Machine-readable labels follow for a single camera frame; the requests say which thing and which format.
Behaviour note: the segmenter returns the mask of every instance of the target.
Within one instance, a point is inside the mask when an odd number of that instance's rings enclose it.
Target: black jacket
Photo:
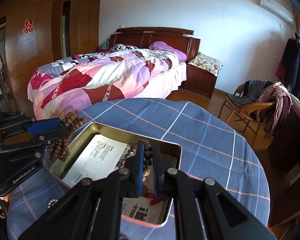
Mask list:
[[[297,40],[290,44],[288,51],[287,47],[284,50],[282,64],[285,67],[284,80],[292,86],[291,94],[300,99],[300,31],[296,31],[295,36]]]

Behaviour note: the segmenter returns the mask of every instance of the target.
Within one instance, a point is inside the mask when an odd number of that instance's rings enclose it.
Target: window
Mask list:
[[[70,56],[69,18],[70,18],[70,1],[64,1],[63,8],[62,8],[62,17],[61,17],[61,47],[62,47],[63,58]]]

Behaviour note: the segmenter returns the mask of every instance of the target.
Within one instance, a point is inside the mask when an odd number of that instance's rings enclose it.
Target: round table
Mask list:
[[[214,178],[267,225],[269,187],[257,156],[243,136],[203,108],[191,102],[130,98],[97,103],[79,115],[90,122],[180,144],[182,171],[197,179]],[[17,239],[46,212],[50,199],[60,199],[67,191],[49,172],[52,164],[46,152],[44,167],[15,190],[7,218],[9,239]],[[162,228],[121,221],[121,233],[129,239],[175,239],[174,227],[173,210]]]

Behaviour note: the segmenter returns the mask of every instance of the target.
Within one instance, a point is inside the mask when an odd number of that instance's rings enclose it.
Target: wooden headboard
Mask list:
[[[187,55],[187,61],[193,59],[198,54],[200,39],[183,36],[193,35],[194,31],[169,28],[169,27],[130,27],[116,30],[116,34],[110,37],[109,47],[122,43],[133,45],[140,49],[146,49],[155,41],[163,41],[181,50]]]

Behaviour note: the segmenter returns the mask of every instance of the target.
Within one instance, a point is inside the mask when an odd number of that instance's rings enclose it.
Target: hanging clothes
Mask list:
[[[256,113],[258,122],[260,122],[261,119],[266,120],[264,128],[264,131],[266,132],[265,138],[269,138],[269,136],[274,134],[277,124],[281,125],[287,114],[290,112],[292,100],[289,92],[284,85],[281,84],[281,82],[275,82],[268,86],[258,98],[256,103],[272,101],[275,101],[274,111],[257,110]]]
[[[287,42],[276,75],[285,86],[291,85],[292,95],[300,99],[300,31],[295,36]]]

